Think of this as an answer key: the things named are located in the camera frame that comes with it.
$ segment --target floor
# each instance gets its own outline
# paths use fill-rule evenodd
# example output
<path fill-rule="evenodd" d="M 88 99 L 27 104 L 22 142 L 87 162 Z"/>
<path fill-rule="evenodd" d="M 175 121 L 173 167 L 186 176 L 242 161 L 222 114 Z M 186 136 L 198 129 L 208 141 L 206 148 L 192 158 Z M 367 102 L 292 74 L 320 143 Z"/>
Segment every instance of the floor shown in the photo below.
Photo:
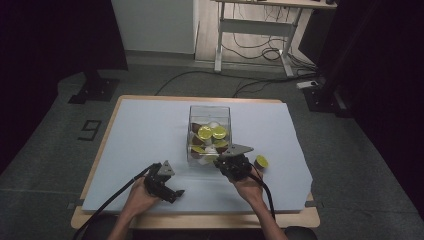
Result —
<path fill-rule="evenodd" d="M 215 9 L 214 2 L 201 2 Z M 216 12 L 208 12 L 210 21 L 215 21 Z M 250 17 L 247 9 L 241 8 L 240 12 Z M 235 14 L 239 14 L 237 5 Z M 211 35 L 199 40 L 199 44 L 215 39 Z M 231 41 L 232 36 L 227 36 L 224 44 L 235 47 Z M 240 38 L 243 44 L 255 44 L 242 41 Z M 70 226 L 75 204 L 118 97 L 154 95 L 175 77 L 159 95 L 232 97 L 239 86 L 255 82 L 251 78 L 280 80 L 246 87 L 238 97 L 279 99 L 287 103 L 314 179 L 311 191 L 318 204 L 321 224 L 313 230 L 318 239 L 424 239 L 423 220 L 354 119 L 310 112 L 302 92 L 296 89 L 296 83 L 305 79 L 286 79 L 282 68 L 263 59 L 246 65 L 245 60 L 224 51 L 224 61 L 243 64 L 225 64 L 221 75 L 213 74 L 210 58 L 214 56 L 213 48 L 209 57 L 207 53 L 198 52 L 198 61 L 128 55 L 129 71 L 101 71 L 103 77 L 120 80 L 110 102 L 68 104 L 85 79 L 82 74 L 63 79 L 50 111 L 0 176 L 0 205 L 3 206 L 0 208 L 0 239 L 71 239 L 75 232 Z M 254 56 L 255 52 L 244 54 Z M 100 120 L 99 131 L 93 141 L 78 140 L 86 134 L 81 129 L 87 120 Z"/>

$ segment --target gray carpet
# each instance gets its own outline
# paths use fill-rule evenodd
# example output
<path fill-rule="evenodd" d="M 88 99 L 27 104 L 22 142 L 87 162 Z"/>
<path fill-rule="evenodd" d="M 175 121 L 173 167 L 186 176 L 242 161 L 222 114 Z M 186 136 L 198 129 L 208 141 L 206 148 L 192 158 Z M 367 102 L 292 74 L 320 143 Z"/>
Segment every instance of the gray carpet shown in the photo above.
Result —
<path fill-rule="evenodd" d="M 0 176 L 0 239 L 71 239 L 73 203 L 79 198 L 115 103 L 120 95 L 153 95 L 167 80 L 193 67 L 130 65 L 129 71 L 102 71 L 120 79 L 111 102 L 67 101 L 81 88 L 76 74 L 59 83 L 59 96 L 24 148 Z M 275 78 L 281 73 L 225 70 L 225 74 Z M 231 97 L 240 81 L 188 74 L 159 95 Z M 290 81 L 265 86 L 243 98 L 286 102 L 319 203 L 321 240 L 424 239 L 424 223 L 384 160 L 353 119 L 314 113 Z M 248 90 L 259 90 L 254 86 Z M 81 141 L 86 120 L 101 120 L 94 141 Z"/>

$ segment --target black curtain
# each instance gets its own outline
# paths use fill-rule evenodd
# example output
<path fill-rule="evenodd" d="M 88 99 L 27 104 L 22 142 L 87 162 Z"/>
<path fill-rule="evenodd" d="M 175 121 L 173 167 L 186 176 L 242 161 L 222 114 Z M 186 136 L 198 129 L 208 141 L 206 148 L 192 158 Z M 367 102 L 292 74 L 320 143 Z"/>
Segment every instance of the black curtain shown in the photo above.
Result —
<path fill-rule="evenodd" d="M 0 173 L 57 96 L 57 83 L 90 69 L 127 69 L 109 0 L 0 1 Z"/>
<path fill-rule="evenodd" d="M 318 66 L 424 218 L 423 1 L 343 0 Z"/>

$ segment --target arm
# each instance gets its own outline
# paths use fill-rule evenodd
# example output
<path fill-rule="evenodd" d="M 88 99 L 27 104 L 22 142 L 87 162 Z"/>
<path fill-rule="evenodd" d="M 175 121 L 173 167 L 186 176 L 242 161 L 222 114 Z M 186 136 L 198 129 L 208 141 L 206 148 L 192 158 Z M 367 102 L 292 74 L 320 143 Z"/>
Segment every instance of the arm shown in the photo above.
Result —
<path fill-rule="evenodd" d="M 252 169 L 251 173 L 259 177 L 254 169 Z M 262 199 L 262 187 L 249 177 L 232 183 L 240 196 L 249 203 L 256 216 L 258 216 L 265 238 L 267 240 L 288 240 L 274 218 L 272 218 L 271 213 L 268 211 L 268 207 Z"/>
<path fill-rule="evenodd" d="M 112 232 L 109 234 L 108 240 L 125 239 L 131 220 L 135 216 L 147 211 L 158 201 L 158 197 L 152 197 L 147 193 L 147 190 L 144 187 L 144 177 L 135 181 L 131 188 L 127 202 L 125 203 Z"/>

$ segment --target hand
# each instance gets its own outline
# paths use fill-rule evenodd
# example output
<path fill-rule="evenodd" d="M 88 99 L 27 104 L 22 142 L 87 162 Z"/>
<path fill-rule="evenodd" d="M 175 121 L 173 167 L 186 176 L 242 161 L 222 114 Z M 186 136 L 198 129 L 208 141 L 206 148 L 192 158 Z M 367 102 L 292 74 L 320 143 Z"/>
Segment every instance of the hand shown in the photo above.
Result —
<path fill-rule="evenodd" d="M 256 176 L 257 178 L 262 178 L 261 172 L 256 172 L 255 169 L 252 168 L 251 172 L 252 175 Z M 240 180 L 238 182 L 230 181 L 237 189 L 237 192 L 239 195 L 246 200 L 250 205 L 255 205 L 258 203 L 263 202 L 262 199 L 262 187 L 252 178 L 247 177 L 243 180 Z"/>
<path fill-rule="evenodd" d="M 151 196 L 144 186 L 144 177 L 134 182 L 122 212 L 134 217 L 155 205 L 160 198 Z"/>

